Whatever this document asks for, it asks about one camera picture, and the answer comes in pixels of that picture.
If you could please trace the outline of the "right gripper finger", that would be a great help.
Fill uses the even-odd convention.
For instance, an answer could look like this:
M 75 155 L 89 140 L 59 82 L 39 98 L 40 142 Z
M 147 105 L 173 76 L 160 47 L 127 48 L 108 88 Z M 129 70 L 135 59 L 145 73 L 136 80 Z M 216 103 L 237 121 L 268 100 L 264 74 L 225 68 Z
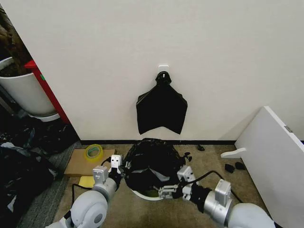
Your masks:
M 159 197 L 161 199 L 178 199 L 181 197 L 181 193 L 178 192 L 163 192 L 159 191 Z
M 159 188 L 154 186 L 154 189 L 157 190 L 158 192 L 178 192 L 181 190 L 181 187 L 180 185 L 175 184 L 175 185 L 165 185 Z

